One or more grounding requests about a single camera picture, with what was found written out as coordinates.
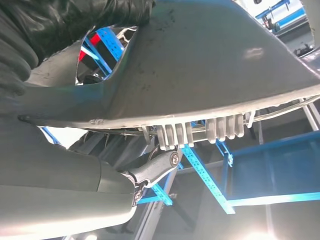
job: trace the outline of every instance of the light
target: light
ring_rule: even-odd
[[[274,235],[266,232],[252,232],[243,240],[277,240]]]
[[[97,240],[97,236],[96,235],[88,235],[85,238],[85,240]]]

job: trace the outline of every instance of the metal bracket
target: metal bracket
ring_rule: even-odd
[[[141,167],[130,169],[128,172],[134,178],[137,185],[146,183],[145,188],[151,188],[175,169],[180,160],[176,151],[166,151]]]

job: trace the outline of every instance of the cable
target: cable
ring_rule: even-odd
[[[278,111],[274,111],[274,112],[271,112],[271,113],[268,113],[268,114],[264,114],[264,115],[260,115],[260,116],[256,116],[253,119],[253,122],[259,122],[259,121],[263,121],[263,120],[268,120],[268,119],[272,119],[272,118],[275,118],[275,117],[278,117],[281,115],[284,115],[284,114],[288,114],[297,109],[300,109],[311,103],[313,103],[318,99],[320,99],[320,95],[317,95],[317,96],[313,96],[313,97],[310,97],[309,99],[300,102],[300,103],[297,103],[292,106],[288,106],[288,107],[285,107]]]

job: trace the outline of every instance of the red object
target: red object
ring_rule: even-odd
[[[97,33],[94,34],[91,39],[90,39],[90,42],[94,45],[96,46],[97,44],[98,44],[100,41],[101,41],[101,39],[99,37],[99,35],[97,35]],[[80,51],[80,53],[78,54],[78,58],[78,61],[80,62],[81,60],[82,60],[85,56],[86,55],[85,52],[83,51]]]

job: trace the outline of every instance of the screw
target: screw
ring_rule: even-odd
[[[177,152],[174,152],[170,156],[170,163],[172,167],[176,167],[179,163],[179,155]]]
[[[137,202],[137,201],[140,200],[142,197],[143,197],[143,191],[139,190],[135,194],[134,201]]]

